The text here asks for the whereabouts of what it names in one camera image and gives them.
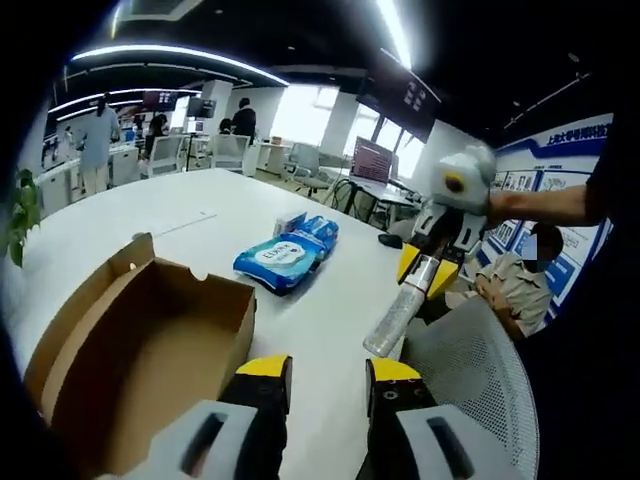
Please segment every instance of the wet wipes package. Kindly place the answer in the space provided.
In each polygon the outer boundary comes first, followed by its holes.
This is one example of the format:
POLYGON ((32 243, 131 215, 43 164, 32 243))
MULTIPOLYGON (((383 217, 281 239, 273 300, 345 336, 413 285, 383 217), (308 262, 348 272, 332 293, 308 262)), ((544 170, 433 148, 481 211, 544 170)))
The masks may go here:
POLYGON ((327 257, 337 236, 335 222, 314 217, 294 232, 283 233, 241 253, 233 262, 233 269, 256 279, 277 295, 286 295, 327 257))

